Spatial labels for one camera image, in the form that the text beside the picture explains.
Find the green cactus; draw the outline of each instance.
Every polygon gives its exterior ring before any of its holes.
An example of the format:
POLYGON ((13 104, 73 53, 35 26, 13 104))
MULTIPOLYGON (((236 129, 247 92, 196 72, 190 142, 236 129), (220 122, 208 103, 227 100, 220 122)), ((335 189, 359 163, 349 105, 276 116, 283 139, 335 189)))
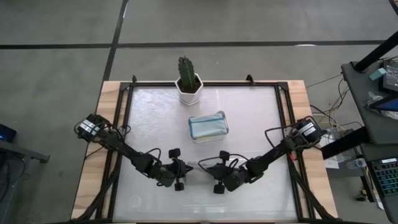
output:
POLYGON ((189 93, 194 93, 197 90, 197 82, 195 80, 192 62, 187 56, 178 59, 178 70, 180 72, 183 89, 189 93))

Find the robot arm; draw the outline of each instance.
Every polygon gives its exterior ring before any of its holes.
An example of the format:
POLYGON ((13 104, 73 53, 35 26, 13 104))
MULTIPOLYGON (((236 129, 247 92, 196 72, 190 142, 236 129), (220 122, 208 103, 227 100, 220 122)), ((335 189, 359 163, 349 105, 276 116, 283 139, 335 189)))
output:
MULTIPOLYGON (((292 129, 285 139, 281 140, 279 145, 265 153, 263 156, 248 159, 244 164, 240 165, 238 169, 229 169, 228 171, 223 172, 224 175, 215 177, 219 180, 218 186, 215 187, 215 193, 223 194, 223 189, 220 190, 220 184, 222 183, 230 192, 236 190, 244 183, 251 184, 260 179, 264 171, 268 169, 268 166, 284 154, 292 151, 309 149, 318 144, 320 138, 325 134, 325 131, 321 130, 313 119, 308 118, 310 117, 301 119, 292 125, 292 129)), ((225 160, 226 156, 223 155, 226 153, 227 152, 220 153, 220 159, 225 160)), ((220 164, 208 168, 212 173, 220 173, 218 172, 220 169, 226 168, 222 167, 220 164)))
POLYGON ((138 172, 146 177, 158 181, 159 186, 170 187, 177 179, 176 190, 183 190, 183 184, 178 178, 183 177, 192 170, 178 159, 180 149, 169 151, 172 164, 162 165, 162 161, 149 153, 138 152, 124 142, 121 133, 104 117, 91 114, 85 120, 77 124, 75 132, 78 138, 87 142, 97 142, 105 149, 116 150, 127 157, 138 172))

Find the black floor stripe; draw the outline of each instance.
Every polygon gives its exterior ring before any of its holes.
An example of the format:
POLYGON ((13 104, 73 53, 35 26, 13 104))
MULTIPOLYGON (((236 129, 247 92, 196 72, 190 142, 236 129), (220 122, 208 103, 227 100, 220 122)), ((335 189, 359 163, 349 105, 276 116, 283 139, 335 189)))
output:
POLYGON ((0 45, 0 49, 27 50, 27 49, 107 49, 112 44, 17 44, 0 45))
POLYGON ((182 47, 283 47, 297 45, 379 45, 384 40, 324 40, 324 41, 254 41, 254 42, 170 42, 118 44, 120 49, 182 48, 182 47))
MULTIPOLYGON (((114 35, 119 40, 119 29, 114 35)), ((336 46, 336 45, 379 45, 384 40, 319 40, 319 41, 254 41, 254 42, 170 42, 170 43, 125 43, 125 44, 29 44, 29 45, 0 45, 0 49, 108 49, 114 53, 116 49, 139 48, 184 48, 184 47, 284 47, 298 45, 336 46)))
POLYGON ((118 24, 116 25, 116 29, 114 31, 111 50, 109 50, 108 60, 106 61, 104 76, 102 78, 103 81, 108 81, 109 76, 111 75, 113 60, 116 54, 116 48, 118 46, 120 33, 123 26, 124 14, 126 13, 128 2, 129 0, 123 0, 122 7, 120 8, 118 24))
POLYGON ((396 12, 397 16, 398 16, 398 6, 397 3, 394 0, 388 0, 391 4, 392 9, 396 12))

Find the blue cloth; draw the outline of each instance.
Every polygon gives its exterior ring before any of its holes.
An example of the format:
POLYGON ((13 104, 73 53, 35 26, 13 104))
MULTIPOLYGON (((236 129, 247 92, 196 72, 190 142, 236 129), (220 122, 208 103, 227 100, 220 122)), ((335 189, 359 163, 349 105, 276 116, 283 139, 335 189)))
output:
POLYGON ((193 139, 227 134, 225 118, 220 113, 190 118, 188 121, 193 139))

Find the potted cactus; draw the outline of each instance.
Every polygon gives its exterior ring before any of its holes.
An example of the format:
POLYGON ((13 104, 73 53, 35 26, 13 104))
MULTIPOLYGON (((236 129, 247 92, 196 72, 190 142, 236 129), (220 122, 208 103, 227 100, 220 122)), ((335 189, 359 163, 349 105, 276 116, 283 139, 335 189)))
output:
POLYGON ((180 92, 180 101, 188 106, 199 102, 203 83, 198 74, 193 71, 191 60, 186 56, 178 59, 178 71, 180 78, 175 82, 175 86, 180 92))

